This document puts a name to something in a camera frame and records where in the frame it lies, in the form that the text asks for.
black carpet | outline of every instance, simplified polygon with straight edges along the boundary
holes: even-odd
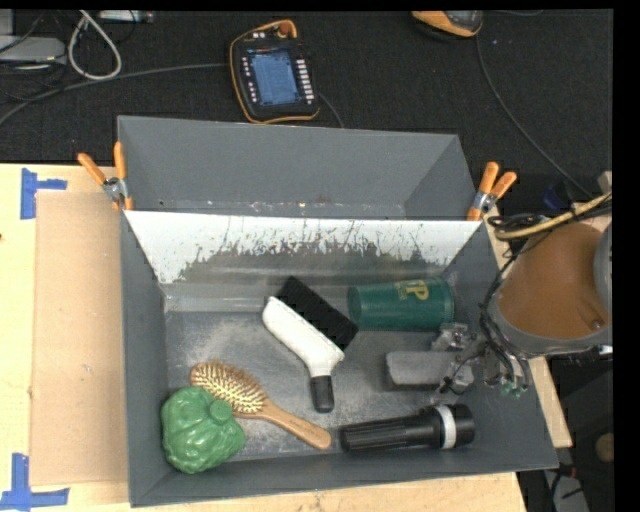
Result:
[[[21,35],[41,11],[16,13]],[[226,66],[125,77],[226,63],[240,33],[288,17],[329,102],[307,124],[458,134],[476,184],[488,160],[518,172],[501,203],[507,214],[545,208],[545,190],[563,181],[597,194],[612,168],[612,9],[485,11],[476,38],[453,42],[423,33],[409,11],[155,14],[149,24],[104,25],[122,55],[116,80],[56,92],[80,75],[0,68],[0,161],[75,163],[82,151],[111,165],[121,114],[244,122]],[[33,35],[67,42],[79,20],[47,11]],[[93,73],[112,69],[94,31],[77,56]]]

green squeeze toy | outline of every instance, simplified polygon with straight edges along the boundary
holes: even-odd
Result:
[[[228,402],[200,386],[176,391],[161,411],[162,447],[169,463],[193,474],[233,457],[246,440],[232,413]]]

black cylinder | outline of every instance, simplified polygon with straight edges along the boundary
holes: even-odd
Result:
[[[466,405],[439,405],[414,416],[347,425],[340,429],[345,451],[424,446],[450,449],[473,441],[475,422]]]

brown cardboard sheet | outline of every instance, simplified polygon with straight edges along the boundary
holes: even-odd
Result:
[[[118,213],[94,184],[37,215],[31,483],[126,481]]]

white spray marks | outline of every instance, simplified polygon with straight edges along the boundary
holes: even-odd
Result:
[[[480,222],[249,217],[126,211],[162,284],[183,280],[194,263],[217,254],[371,253],[447,265]]]

